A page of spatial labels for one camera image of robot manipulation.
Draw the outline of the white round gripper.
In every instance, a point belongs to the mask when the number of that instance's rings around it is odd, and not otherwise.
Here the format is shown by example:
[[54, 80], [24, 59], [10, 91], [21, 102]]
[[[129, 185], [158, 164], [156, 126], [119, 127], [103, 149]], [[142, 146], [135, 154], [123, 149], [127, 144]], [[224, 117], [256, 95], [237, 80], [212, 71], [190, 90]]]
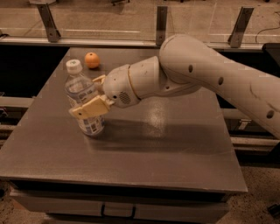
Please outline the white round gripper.
[[69, 109], [71, 116], [77, 119], [102, 116], [110, 111], [114, 104], [118, 108], [127, 108], [137, 105], [140, 99], [135, 94], [130, 83], [130, 66], [124, 65], [93, 79], [96, 90], [103, 94], [92, 100]]

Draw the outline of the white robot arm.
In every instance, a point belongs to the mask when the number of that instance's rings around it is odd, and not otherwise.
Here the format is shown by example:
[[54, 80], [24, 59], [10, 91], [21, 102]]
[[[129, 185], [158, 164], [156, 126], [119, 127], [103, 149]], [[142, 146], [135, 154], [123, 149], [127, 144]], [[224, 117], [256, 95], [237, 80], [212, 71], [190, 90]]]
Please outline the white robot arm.
[[77, 119], [127, 108], [152, 96], [189, 95], [207, 88], [280, 138], [280, 78], [227, 59], [188, 35], [166, 39], [157, 56], [92, 80], [98, 94], [69, 110]]

